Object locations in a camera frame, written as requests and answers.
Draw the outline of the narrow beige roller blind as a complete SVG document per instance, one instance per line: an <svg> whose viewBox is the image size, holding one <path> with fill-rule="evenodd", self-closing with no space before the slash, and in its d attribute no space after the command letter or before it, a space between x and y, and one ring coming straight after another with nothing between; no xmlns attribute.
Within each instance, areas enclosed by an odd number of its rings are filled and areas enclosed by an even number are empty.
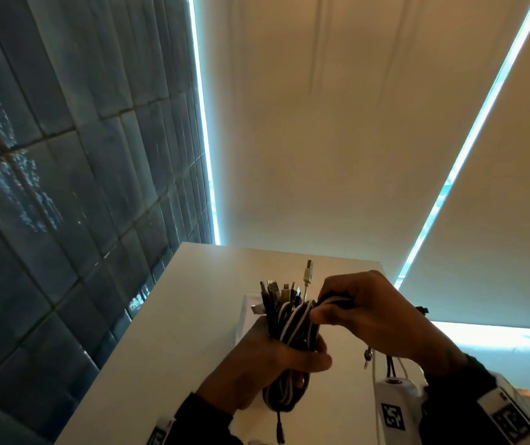
<svg viewBox="0 0 530 445"><path fill-rule="evenodd" d="M530 32L400 290L433 320L530 328Z"/></svg>

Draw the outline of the person's left forearm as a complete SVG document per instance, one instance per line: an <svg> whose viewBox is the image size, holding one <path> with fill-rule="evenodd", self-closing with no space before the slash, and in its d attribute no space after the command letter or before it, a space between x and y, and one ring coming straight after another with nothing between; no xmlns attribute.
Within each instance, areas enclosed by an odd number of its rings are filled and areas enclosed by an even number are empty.
<svg viewBox="0 0 530 445"><path fill-rule="evenodd" d="M178 408L163 445L244 445L231 434L232 419L192 392Z"/></svg>

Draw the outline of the person's right hand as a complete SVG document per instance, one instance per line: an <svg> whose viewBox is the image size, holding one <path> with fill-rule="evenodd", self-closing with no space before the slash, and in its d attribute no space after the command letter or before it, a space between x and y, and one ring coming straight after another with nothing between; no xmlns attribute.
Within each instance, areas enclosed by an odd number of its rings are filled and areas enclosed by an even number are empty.
<svg viewBox="0 0 530 445"><path fill-rule="evenodd" d="M354 325L341 327L374 350L409 359L434 375L463 364L465 354L380 272L329 276L319 299L330 293L352 299Z"/></svg>

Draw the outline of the person's right forearm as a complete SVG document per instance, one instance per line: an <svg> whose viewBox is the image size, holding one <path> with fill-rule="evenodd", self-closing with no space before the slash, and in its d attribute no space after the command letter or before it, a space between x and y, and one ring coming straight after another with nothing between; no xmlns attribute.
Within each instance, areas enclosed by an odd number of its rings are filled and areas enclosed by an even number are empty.
<svg viewBox="0 0 530 445"><path fill-rule="evenodd" d="M464 357L445 374L424 372L422 445L510 445L477 401L496 388L494 375L474 357Z"/></svg>

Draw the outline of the person's left hand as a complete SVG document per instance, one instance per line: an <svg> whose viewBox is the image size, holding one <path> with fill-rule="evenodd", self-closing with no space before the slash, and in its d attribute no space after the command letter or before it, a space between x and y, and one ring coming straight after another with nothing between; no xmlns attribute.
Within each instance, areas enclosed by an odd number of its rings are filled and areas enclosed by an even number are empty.
<svg viewBox="0 0 530 445"><path fill-rule="evenodd" d="M276 366L277 348L291 348L270 337L265 316L260 317L225 359L202 382L196 394L217 409L229 414L246 409L281 374ZM327 353L327 345L317 336L314 352ZM290 371L291 387L302 389L310 373Z"/></svg>

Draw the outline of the wide beige roller blind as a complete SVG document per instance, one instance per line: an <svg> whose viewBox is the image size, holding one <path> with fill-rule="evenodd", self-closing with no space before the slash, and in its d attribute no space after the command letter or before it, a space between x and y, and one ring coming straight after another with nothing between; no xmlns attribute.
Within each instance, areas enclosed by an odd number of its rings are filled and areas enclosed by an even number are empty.
<svg viewBox="0 0 530 445"><path fill-rule="evenodd" d="M395 280L530 0L193 0L221 245Z"/></svg>

